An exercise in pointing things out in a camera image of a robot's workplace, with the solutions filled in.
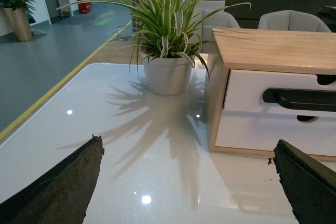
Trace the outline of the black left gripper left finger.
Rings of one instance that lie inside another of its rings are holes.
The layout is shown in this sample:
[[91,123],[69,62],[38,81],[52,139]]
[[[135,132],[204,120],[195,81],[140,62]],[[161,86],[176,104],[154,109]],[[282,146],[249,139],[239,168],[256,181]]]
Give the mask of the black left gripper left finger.
[[93,136],[1,203],[1,223],[83,223],[103,155],[102,138]]

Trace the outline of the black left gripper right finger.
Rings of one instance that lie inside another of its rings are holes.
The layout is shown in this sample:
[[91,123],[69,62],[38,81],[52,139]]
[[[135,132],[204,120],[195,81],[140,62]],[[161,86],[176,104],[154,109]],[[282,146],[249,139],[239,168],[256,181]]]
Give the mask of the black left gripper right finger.
[[335,223],[335,171],[279,140],[273,158],[284,193],[299,223]]

